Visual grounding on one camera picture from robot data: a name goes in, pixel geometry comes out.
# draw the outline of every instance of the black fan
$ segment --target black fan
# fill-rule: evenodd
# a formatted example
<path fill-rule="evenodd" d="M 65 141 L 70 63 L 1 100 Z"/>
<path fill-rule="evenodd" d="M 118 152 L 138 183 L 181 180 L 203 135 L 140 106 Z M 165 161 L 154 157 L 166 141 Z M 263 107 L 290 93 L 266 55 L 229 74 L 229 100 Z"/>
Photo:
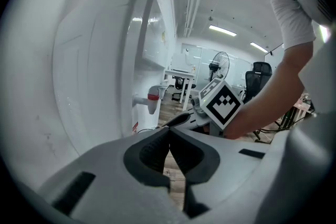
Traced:
<path fill-rule="evenodd" d="M 225 79 L 230 68 L 230 59 L 226 52 L 219 52 L 216 54 L 211 64 L 209 65 L 210 77 L 209 81 L 214 78 Z"/>

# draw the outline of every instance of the white t-shirt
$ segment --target white t-shirt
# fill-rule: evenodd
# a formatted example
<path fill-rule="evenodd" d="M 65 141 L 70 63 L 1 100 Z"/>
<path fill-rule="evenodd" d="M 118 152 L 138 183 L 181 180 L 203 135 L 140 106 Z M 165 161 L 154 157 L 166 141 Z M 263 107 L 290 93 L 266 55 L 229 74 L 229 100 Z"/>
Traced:
<path fill-rule="evenodd" d="M 328 13 L 325 15 L 324 2 L 322 7 L 318 0 L 271 0 L 271 4 L 281 27 L 285 49 L 315 40 L 312 19 L 320 25 L 331 24 Z"/>

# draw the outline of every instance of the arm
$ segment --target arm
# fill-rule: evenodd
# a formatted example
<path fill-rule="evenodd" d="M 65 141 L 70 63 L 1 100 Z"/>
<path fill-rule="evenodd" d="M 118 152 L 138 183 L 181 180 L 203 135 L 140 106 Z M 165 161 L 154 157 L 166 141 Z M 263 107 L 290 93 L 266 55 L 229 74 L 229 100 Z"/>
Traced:
<path fill-rule="evenodd" d="M 298 73 L 313 54 L 313 42 L 285 51 L 276 72 L 262 91 L 242 107 L 224 131 L 226 138 L 240 136 L 262 128 L 284 115 L 300 98 L 304 87 Z"/>

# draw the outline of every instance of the office chair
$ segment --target office chair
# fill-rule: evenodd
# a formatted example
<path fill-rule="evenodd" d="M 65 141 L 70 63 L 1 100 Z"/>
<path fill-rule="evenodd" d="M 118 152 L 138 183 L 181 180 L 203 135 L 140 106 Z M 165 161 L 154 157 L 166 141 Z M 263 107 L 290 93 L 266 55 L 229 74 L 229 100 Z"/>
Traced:
<path fill-rule="evenodd" d="M 266 85 L 271 76 L 272 76 L 271 73 L 247 71 L 245 73 L 246 94 L 243 99 L 243 103 L 246 104 L 253 97 L 255 97 L 263 89 L 263 87 Z M 260 142 L 259 133 L 257 131 L 253 131 L 253 133 L 258 138 L 258 140 L 255 140 L 255 142 Z"/>
<path fill-rule="evenodd" d="M 267 62 L 254 62 L 252 71 L 272 74 L 272 67 Z"/>
<path fill-rule="evenodd" d="M 176 77 L 176 76 L 174 76 L 173 78 L 175 79 L 175 88 L 177 90 L 182 90 L 183 89 L 184 79 L 182 79 L 181 77 Z M 196 88 L 196 85 L 192 84 L 191 88 L 192 89 Z M 185 85 L 183 96 L 186 95 L 187 89 L 188 89 L 188 84 Z M 174 101 L 180 101 L 181 94 L 182 94 L 182 92 L 174 92 L 173 96 L 172 96 L 172 100 L 174 100 Z M 174 95 L 179 95 L 180 97 L 179 98 L 174 98 Z"/>

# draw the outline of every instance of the ceiling pipe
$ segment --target ceiling pipe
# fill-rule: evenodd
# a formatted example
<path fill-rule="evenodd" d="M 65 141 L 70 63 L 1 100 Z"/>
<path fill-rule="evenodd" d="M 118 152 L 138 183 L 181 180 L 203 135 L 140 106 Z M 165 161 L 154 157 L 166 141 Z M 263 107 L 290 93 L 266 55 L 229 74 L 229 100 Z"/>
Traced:
<path fill-rule="evenodd" d="M 190 9 L 189 9 L 189 12 L 188 12 L 187 27 L 185 29 L 184 37 L 186 37 L 186 35 L 188 33 L 188 29 L 190 29 L 190 19 L 191 19 L 191 13 L 192 13 L 192 10 L 193 10 L 193 7 L 194 7 L 194 2 L 195 2 L 195 0 L 190 0 Z"/>
<path fill-rule="evenodd" d="M 187 3 L 187 11 L 186 11 L 186 15 L 185 15 L 185 25 L 184 25 L 183 37 L 185 37 L 185 35 L 186 35 L 187 22 L 188 22 L 188 16 L 189 16 L 189 8 L 190 8 L 190 0 L 188 0 L 188 3 Z"/>
<path fill-rule="evenodd" d="M 200 6 L 200 2 L 201 2 L 201 0 L 196 0 L 196 5 L 195 5 L 194 13 L 193 13 L 193 19 L 191 20 L 191 24 L 190 24 L 190 27 L 189 27 L 189 33 L 188 33 L 187 37 L 190 36 L 191 31 L 193 29 L 194 22 L 195 22 L 195 19 L 196 19 L 196 14 L 197 14 L 198 8 Z"/>

